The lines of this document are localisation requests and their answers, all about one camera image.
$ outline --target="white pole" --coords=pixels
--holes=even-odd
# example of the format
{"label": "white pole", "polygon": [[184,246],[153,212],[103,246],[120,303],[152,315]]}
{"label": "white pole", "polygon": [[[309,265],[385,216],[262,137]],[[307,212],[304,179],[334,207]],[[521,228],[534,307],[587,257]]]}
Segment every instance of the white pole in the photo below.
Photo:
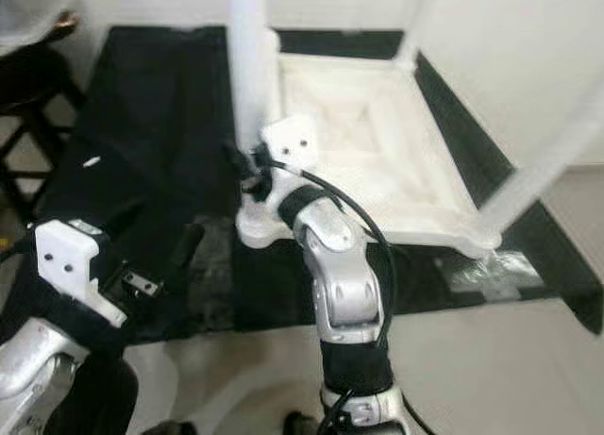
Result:
{"label": "white pole", "polygon": [[237,146],[260,140],[266,107],[265,0],[228,0],[228,63]]}
{"label": "white pole", "polygon": [[419,42],[430,17],[430,8],[434,0],[418,0],[411,16],[411,22],[405,29],[405,36],[398,47],[394,62],[405,69],[415,69]]}
{"label": "white pole", "polygon": [[485,235],[505,231],[604,130],[604,74],[533,160],[517,170],[486,202],[475,221]]}

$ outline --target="black tablecloth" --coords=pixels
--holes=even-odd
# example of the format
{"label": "black tablecloth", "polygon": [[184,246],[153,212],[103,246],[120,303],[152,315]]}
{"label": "black tablecloth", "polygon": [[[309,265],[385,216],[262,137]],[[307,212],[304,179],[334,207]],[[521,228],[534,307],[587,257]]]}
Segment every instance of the black tablecloth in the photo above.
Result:
{"label": "black tablecloth", "polygon": [[[281,39],[284,51],[389,58],[400,34],[285,31]],[[466,185],[481,204],[512,167],[424,59],[417,75]],[[194,216],[203,215],[208,226],[217,227],[193,260],[189,288],[158,298],[150,315],[121,329],[58,295],[27,259],[0,318],[0,341],[31,315],[46,317],[80,343],[104,352],[203,330],[312,323],[310,276],[297,245],[279,241],[250,250],[234,232],[238,183],[224,152],[232,131],[223,28],[113,28],[42,218],[82,218],[102,225],[126,201],[144,200],[143,213],[117,248],[150,276],[161,276]],[[93,157],[100,161],[82,166]],[[521,291],[523,298],[561,294],[587,327],[601,329],[597,279],[542,206],[516,223],[504,242],[524,251],[545,280],[544,288]],[[414,247],[407,254],[397,256],[398,312],[484,303],[481,293],[448,289],[433,259],[450,251]],[[383,258],[371,247],[369,259],[384,276]]]}

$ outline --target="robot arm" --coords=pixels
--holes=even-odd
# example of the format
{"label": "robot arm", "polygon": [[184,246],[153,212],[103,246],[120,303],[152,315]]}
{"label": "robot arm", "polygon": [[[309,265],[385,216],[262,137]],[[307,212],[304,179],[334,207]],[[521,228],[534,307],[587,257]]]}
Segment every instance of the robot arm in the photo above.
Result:
{"label": "robot arm", "polygon": [[[119,328],[170,286],[171,273],[189,263],[202,236],[199,224],[185,228],[161,282],[115,257],[109,235],[81,220],[34,226],[16,252],[35,253],[41,278]],[[68,333],[38,318],[0,345],[0,435],[42,433],[88,354]]]}
{"label": "robot arm", "polygon": [[334,425],[343,433],[362,427],[361,433],[409,435],[388,347],[377,344],[384,309],[378,279],[365,257],[361,226],[311,185],[288,194],[278,212],[302,246],[314,278],[325,374],[322,402],[330,409],[352,392]]}
{"label": "robot arm", "polygon": [[[329,415],[319,433],[334,425],[338,433],[410,435],[382,340],[386,320],[378,278],[365,257],[367,237],[329,192],[299,172],[318,159],[312,120],[293,116],[267,126],[261,136],[256,164],[271,181],[260,181],[257,192],[252,188],[254,200],[249,194],[244,199],[237,225],[250,247],[265,247],[290,232],[303,249],[313,276],[321,400]],[[276,165],[273,158],[285,165],[266,173],[266,166]]]}

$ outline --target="black rubber sleeve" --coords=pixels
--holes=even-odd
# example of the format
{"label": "black rubber sleeve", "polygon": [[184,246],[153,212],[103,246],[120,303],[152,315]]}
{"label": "black rubber sleeve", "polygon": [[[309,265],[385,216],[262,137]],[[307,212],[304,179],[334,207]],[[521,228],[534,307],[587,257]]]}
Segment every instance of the black rubber sleeve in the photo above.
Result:
{"label": "black rubber sleeve", "polygon": [[335,393],[353,390],[354,395],[371,395],[393,385],[388,344],[339,344],[321,341],[326,386]]}

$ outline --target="black stool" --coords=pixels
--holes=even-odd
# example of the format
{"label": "black stool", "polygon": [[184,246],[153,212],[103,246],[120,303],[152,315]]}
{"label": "black stool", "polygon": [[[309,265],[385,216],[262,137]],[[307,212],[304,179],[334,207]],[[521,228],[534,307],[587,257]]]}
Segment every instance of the black stool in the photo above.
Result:
{"label": "black stool", "polygon": [[[70,132],[67,126],[51,125],[43,108],[61,94],[78,110],[84,95],[71,79],[69,65],[58,52],[43,43],[21,48],[0,59],[0,118],[17,117],[19,127],[0,146],[0,185],[21,222],[35,221],[35,208],[59,164],[65,142],[60,133]],[[6,158],[17,142],[29,133],[51,165],[51,171],[18,171],[8,168]],[[17,185],[17,178],[42,180],[39,189],[27,198]]]}

